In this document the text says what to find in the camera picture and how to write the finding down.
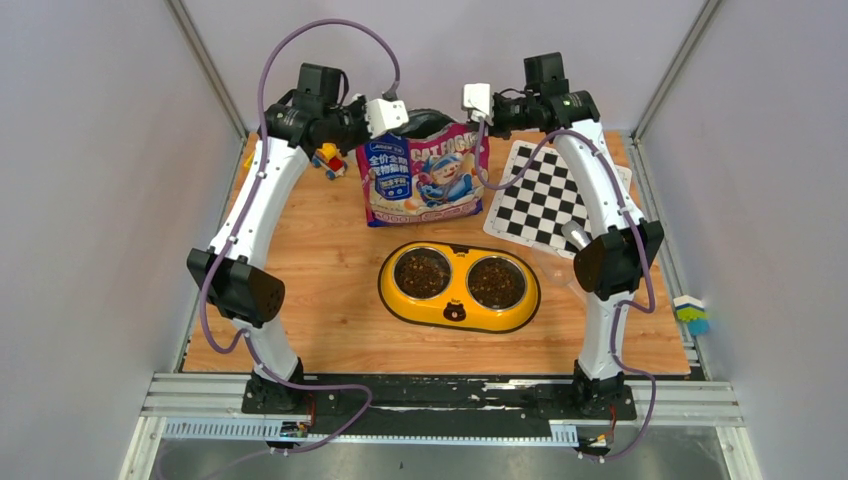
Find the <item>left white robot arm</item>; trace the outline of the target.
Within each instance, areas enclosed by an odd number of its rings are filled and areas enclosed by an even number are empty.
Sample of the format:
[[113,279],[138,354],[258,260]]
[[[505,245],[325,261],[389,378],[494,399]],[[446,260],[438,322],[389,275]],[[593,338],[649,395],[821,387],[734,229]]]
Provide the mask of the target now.
[[247,346],[252,370],[241,404],[247,414],[296,412],[318,389],[305,384],[303,362],[280,319],[285,284],[265,267],[276,225],[310,161],[325,146],[347,153],[376,131],[368,101],[357,96],[345,103],[348,91],[341,69],[310,63],[300,66],[296,86],[276,102],[267,103],[265,89],[258,89],[259,138],[245,182],[209,245],[187,256],[203,303],[236,330],[229,345],[216,342],[203,312],[208,344],[221,354]]

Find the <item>clear plastic scoop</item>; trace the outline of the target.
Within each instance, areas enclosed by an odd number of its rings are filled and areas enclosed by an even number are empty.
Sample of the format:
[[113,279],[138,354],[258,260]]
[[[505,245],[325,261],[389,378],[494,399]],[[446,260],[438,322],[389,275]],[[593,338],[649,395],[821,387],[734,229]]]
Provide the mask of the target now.
[[554,286],[573,294],[581,302],[586,300],[585,292],[577,282],[573,261],[570,258],[560,255],[557,250],[543,243],[532,245],[532,255],[544,276]]

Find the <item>yellow double pet bowl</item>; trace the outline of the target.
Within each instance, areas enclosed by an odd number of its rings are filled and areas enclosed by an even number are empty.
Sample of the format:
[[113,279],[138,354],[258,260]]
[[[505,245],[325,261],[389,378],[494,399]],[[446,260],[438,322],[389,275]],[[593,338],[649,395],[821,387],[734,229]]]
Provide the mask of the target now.
[[[420,300],[407,297],[394,282],[394,269],[405,253],[433,250],[448,261],[452,270],[449,286],[437,297]],[[466,288],[466,275],[477,260],[489,256],[513,261],[526,278],[524,298],[506,310],[489,310],[477,304]],[[521,258],[504,250],[445,243],[416,241],[395,249],[383,262],[377,280],[378,295],[385,308],[397,319],[413,325],[471,332],[506,334],[529,324],[541,304],[541,287],[532,268]]]

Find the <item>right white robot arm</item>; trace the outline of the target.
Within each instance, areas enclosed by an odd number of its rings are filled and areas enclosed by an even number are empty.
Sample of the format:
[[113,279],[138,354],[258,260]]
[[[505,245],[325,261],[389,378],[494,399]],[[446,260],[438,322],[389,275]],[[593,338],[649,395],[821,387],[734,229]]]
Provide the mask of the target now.
[[[588,213],[589,231],[566,227],[580,240],[574,273],[587,295],[587,321],[568,402],[584,417],[596,417],[625,397],[629,367],[620,358],[623,330],[632,309],[656,308],[650,267],[664,240],[660,221],[645,218],[618,177],[602,145],[599,110],[587,91],[569,86],[558,52],[524,59],[525,86],[516,98],[493,96],[492,133],[504,138],[537,129],[563,157]],[[647,305],[635,300],[639,287],[649,292]]]

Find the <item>colourful pet food bag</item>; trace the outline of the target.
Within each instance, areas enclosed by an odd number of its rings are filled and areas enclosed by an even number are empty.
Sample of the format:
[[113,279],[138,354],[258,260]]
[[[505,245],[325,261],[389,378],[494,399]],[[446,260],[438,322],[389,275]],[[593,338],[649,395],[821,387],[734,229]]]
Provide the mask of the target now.
[[415,109],[409,123],[355,151],[370,227],[471,216],[483,207],[489,138],[475,123]]

